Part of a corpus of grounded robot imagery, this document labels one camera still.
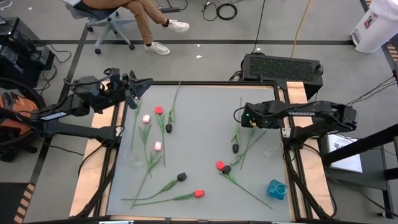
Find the table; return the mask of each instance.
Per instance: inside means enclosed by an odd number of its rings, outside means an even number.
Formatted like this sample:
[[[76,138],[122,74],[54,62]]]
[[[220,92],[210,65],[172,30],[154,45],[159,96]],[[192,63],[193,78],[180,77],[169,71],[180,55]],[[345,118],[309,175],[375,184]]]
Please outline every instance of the table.
[[[272,86],[222,86],[227,88],[273,88]],[[289,96],[289,100],[291,103],[307,103],[307,96],[305,94],[304,85],[302,82],[288,82],[287,83],[287,94]],[[280,99],[284,99],[284,92],[279,90]],[[123,116],[123,108],[124,104],[121,104],[118,111],[118,117],[116,120],[116,124],[119,125],[122,122]],[[108,108],[104,110],[103,114],[95,114],[92,122],[92,127],[100,128],[103,126],[109,126],[111,124],[111,120],[113,117],[113,108]],[[305,127],[312,124],[311,117],[294,117],[294,123],[296,126]],[[318,149],[317,141],[314,139],[309,139],[306,141],[306,144],[313,146],[315,149]],[[92,151],[94,151],[100,143],[97,140],[89,139],[86,145],[85,156],[89,155]],[[111,151],[111,156],[109,160],[108,170],[110,170],[112,163],[114,161],[115,150]],[[105,149],[99,150],[96,154],[94,154],[90,159],[88,159],[81,169],[80,176],[77,182],[75,196],[73,198],[72,207],[70,210],[70,216],[76,215],[79,213],[84,206],[90,201],[93,194],[96,192],[99,184],[101,171],[104,163],[105,157]],[[331,205],[330,194],[328,191],[328,186],[326,182],[325,173],[323,171],[323,165],[320,157],[312,152],[309,149],[303,148],[300,151],[300,157],[302,160],[302,167],[305,174],[305,181],[307,184],[308,190],[317,200],[319,205],[327,212],[327,214],[331,215],[333,213],[333,207]],[[303,218],[308,218],[305,212],[305,204],[302,197],[302,194],[298,187],[296,186],[297,198],[298,198],[298,207],[300,216]],[[288,192],[288,200],[289,200],[289,210],[290,210],[290,219],[292,221],[295,220],[295,215],[293,211],[292,199],[290,194],[290,189]],[[102,197],[102,206],[99,211],[99,215],[106,214],[106,205],[108,202],[109,196],[109,186],[105,190]],[[314,218],[317,215],[312,211],[312,215]],[[121,217],[121,216],[113,216],[111,217],[114,220],[164,220],[162,217]]]

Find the person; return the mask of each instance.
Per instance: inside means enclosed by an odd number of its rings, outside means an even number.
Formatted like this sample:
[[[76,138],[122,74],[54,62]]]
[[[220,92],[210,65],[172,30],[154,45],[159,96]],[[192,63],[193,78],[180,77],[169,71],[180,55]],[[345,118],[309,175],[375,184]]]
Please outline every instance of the person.
[[[166,18],[151,2],[151,0],[83,0],[88,7],[93,9],[114,9],[125,7],[130,10],[137,21],[139,32],[144,40],[144,49],[160,55],[168,55],[170,50],[159,42],[154,42],[149,29],[147,15],[156,23],[162,24],[166,29],[174,32],[185,32],[189,24]]]

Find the blue cup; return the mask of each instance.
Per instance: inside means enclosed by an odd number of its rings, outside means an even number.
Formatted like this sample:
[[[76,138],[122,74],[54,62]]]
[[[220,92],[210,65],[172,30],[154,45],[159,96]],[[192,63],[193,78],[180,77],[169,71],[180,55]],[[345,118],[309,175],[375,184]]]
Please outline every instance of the blue cup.
[[[279,200],[283,200],[287,192],[287,186],[278,180],[272,180],[269,182],[267,195]]]

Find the beige pants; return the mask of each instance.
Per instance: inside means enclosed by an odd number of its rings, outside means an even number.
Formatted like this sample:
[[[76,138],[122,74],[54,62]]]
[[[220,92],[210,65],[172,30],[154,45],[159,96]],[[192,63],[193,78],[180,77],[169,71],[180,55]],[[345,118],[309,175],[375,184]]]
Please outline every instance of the beige pants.
[[[145,44],[151,44],[154,40],[149,29],[147,14],[156,24],[164,24],[167,21],[167,18],[150,0],[83,0],[83,2],[93,9],[114,9],[120,6],[129,9],[136,18],[139,32]]]

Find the yellow cable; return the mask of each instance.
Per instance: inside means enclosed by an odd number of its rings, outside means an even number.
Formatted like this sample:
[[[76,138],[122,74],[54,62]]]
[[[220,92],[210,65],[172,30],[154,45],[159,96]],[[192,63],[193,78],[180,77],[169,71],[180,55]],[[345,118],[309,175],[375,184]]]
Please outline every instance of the yellow cable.
[[[290,58],[293,57],[294,48],[296,48],[297,36],[299,35],[300,29],[301,29],[301,25],[303,24],[305,15],[307,15],[307,9],[308,9],[308,7],[310,6],[310,3],[311,3],[311,0],[308,0],[307,6],[305,7],[304,15],[303,15],[303,17],[301,18],[301,21],[300,21],[300,25],[298,25],[298,29],[297,29],[297,32],[296,32],[296,36],[294,37],[293,49],[292,49],[292,54],[290,55]]]

